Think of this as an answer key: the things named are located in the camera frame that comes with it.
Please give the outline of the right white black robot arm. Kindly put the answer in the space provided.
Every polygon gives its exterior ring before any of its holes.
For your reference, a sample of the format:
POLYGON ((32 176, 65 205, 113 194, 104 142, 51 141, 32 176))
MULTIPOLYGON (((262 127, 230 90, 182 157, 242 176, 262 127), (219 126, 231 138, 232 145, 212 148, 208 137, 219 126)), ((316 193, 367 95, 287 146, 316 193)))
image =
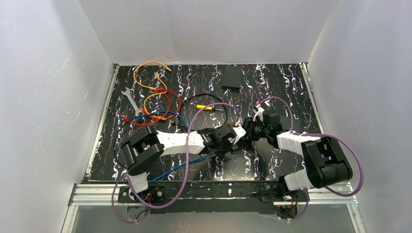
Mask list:
POLYGON ((269 110, 261 116, 247 117, 243 124, 244 141, 265 138, 269 145, 302 155, 305 167, 295 173, 281 176, 273 191, 277 195, 297 190, 324 188, 348 181, 353 177, 352 168, 336 139, 329 136, 305 136, 285 130, 280 115, 269 110))

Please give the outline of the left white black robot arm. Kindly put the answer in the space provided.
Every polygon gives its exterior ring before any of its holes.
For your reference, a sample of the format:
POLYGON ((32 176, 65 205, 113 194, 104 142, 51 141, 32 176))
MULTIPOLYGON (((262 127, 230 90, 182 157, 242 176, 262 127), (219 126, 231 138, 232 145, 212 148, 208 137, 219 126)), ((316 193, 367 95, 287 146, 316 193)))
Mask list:
POLYGON ((225 154, 245 136, 242 126, 224 124, 219 129, 206 128, 186 133, 165 133, 152 126, 139 129, 120 146, 128 178, 137 192, 148 189, 147 172, 161 157, 169 154, 225 154))

